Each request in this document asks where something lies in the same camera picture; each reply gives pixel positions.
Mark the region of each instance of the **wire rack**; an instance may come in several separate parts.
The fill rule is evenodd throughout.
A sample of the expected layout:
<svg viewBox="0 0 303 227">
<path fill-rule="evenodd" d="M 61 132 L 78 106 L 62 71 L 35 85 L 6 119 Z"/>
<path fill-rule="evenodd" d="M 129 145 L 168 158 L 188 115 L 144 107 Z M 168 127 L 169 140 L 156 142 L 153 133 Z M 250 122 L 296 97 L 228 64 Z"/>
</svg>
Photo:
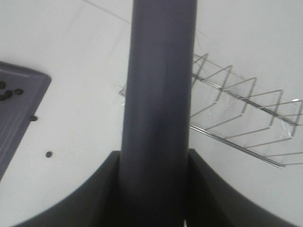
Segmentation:
<svg viewBox="0 0 303 227">
<path fill-rule="evenodd" d="M 208 59 L 208 54 L 194 54 L 190 128 L 279 168 L 303 164 L 273 160 L 303 152 L 264 155 L 253 151 L 291 140 L 302 125 L 303 109 L 302 100 L 283 102 L 283 90 L 256 92 L 256 83 L 256 77 L 245 79 L 233 72 L 232 65 L 222 67 Z M 119 94 L 125 96 L 125 91 L 126 86 Z"/>
</svg>

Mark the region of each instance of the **white floor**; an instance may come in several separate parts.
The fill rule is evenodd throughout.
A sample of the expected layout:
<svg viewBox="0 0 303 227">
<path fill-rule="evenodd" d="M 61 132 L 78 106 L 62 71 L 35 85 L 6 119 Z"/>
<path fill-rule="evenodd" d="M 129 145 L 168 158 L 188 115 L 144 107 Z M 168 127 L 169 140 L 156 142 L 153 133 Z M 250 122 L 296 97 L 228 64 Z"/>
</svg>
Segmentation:
<svg viewBox="0 0 303 227">
<path fill-rule="evenodd" d="M 0 227 L 54 205 L 120 149 L 131 8 L 131 0 L 0 0 L 0 61 L 52 77 L 0 182 Z M 195 52 L 257 76 L 259 90 L 303 98 L 302 9 L 300 0 L 199 0 Z M 300 151 L 302 136 L 264 150 Z M 277 169 L 194 131 L 190 147 L 245 196 L 303 226 L 303 166 Z"/>
</svg>

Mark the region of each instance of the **gray plastic base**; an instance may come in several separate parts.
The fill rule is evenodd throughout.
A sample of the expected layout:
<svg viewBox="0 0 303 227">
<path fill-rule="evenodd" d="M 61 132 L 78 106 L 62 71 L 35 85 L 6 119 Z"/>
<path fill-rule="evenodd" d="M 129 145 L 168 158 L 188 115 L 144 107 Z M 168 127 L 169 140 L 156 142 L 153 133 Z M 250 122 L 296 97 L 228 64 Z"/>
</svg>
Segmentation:
<svg viewBox="0 0 303 227">
<path fill-rule="evenodd" d="M 50 82 L 41 72 L 0 62 L 0 179 Z"/>
</svg>

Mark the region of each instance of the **gray pole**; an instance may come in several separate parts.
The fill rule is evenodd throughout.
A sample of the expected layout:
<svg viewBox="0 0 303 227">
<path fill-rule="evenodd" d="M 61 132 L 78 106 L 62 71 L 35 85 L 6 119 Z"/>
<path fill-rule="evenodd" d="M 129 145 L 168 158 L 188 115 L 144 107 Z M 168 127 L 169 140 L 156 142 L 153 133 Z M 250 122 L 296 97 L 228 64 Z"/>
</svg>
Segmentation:
<svg viewBox="0 0 303 227">
<path fill-rule="evenodd" d="M 196 5 L 134 0 L 119 168 L 126 225 L 183 226 Z"/>
</svg>

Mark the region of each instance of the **dish drying rack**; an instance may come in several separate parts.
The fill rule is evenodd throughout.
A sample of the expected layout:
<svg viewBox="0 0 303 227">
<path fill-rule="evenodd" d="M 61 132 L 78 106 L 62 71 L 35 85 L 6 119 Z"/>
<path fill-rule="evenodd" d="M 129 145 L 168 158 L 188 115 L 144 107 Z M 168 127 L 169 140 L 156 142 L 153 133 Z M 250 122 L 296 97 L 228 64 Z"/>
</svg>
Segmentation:
<svg viewBox="0 0 303 227">
<path fill-rule="evenodd" d="M 232 76 L 236 78 L 238 81 L 234 81 L 232 79 Z M 282 164 L 281 162 L 277 162 L 272 160 L 273 157 L 278 156 L 291 156 L 296 154 L 303 154 L 303 152 L 294 152 L 294 153 L 283 153 L 283 154 L 270 154 L 270 155 L 261 155 L 255 151 L 252 151 L 252 148 L 261 147 L 264 145 L 274 144 L 274 143 L 280 143 L 283 141 L 291 140 L 297 131 L 298 126 L 301 126 L 302 124 L 299 123 L 300 116 L 302 115 L 303 110 L 303 100 L 295 99 L 291 102 L 282 102 L 282 95 L 283 90 L 273 90 L 268 92 L 261 92 L 254 94 L 254 90 L 256 87 L 257 78 L 252 77 L 249 79 L 243 79 L 236 73 L 232 71 L 232 65 L 229 65 L 227 67 L 222 67 L 218 65 L 217 63 L 213 62 L 212 60 L 208 59 L 208 54 L 204 54 L 203 56 L 194 54 L 193 57 L 193 74 L 192 74 L 192 89 L 194 89 L 199 84 L 204 84 L 212 89 L 215 89 L 217 92 L 214 95 L 214 100 L 212 103 L 208 104 L 207 106 L 202 107 L 201 109 L 194 111 L 191 110 L 193 113 L 191 113 L 190 116 L 190 128 L 206 135 L 210 138 L 213 138 L 219 142 L 222 142 L 230 147 L 233 147 L 237 150 L 240 150 L 248 155 L 251 155 L 255 158 L 258 158 L 259 160 L 262 160 L 264 162 L 267 162 L 273 166 L 276 166 L 278 168 L 290 166 L 290 165 L 301 165 L 303 163 L 297 162 L 297 163 L 286 163 Z M 241 94 L 239 91 L 239 88 L 243 85 L 248 86 L 246 89 L 244 89 L 245 94 Z M 123 87 L 119 94 L 122 96 L 125 96 L 126 87 Z M 242 103 L 241 109 L 239 114 L 236 116 L 230 117 L 226 120 L 219 121 L 213 125 L 210 125 L 208 127 L 201 127 L 193 122 L 193 119 L 203 113 L 210 112 L 210 110 L 216 106 L 218 106 L 218 103 L 223 95 L 228 95 L 234 100 L 237 100 Z M 270 103 L 269 105 L 262 105 L 260 103 L 257 103 L 253 101 L 252 99 L 256 97 L 266 97 L 268 95 L 274 95 L 276 97 L 276 101 L 273 103 Z M 295 110 L 295 113 L 288 113 L 288 114 L 281 114 L 279 111 L 279 107 L 281 106 L 287 106 L 287 105 L 296 105 L 297 108 Z M 242 118 L 249 110 L 247 110 L 248 106 L 253 107 L 254 109 L 264 112 L 270 116 L 270 121 L 266 127 L 261 127 L 259 129 L 254 130 L 247 130 L 242 131 L 240 133 L 236 133 L 233 135 L 228 136 L 221 136 L 218 135 L 218 133 L 214 132 L 214 129 L 223 126 L 225 124 L 231 124 L 235 123 L 237 119 Z M 266 142 L 261 142 L 257 144 L 251 144 L 249 146 L 242 146 L 239 143 L 232 141 L 235 138 L 241 138 L 243 136 L 248 135 L 256 135 L 256 133 L 266 132 L 267 130 L 271 129 L 275 120 L 279 120 L 283 122 L 284 124 L 287 124 L 292 129 L 289 132 L 289 135 L 286 138 L 279 138 L 277 140 L 270 140 Z"/>
</svg>

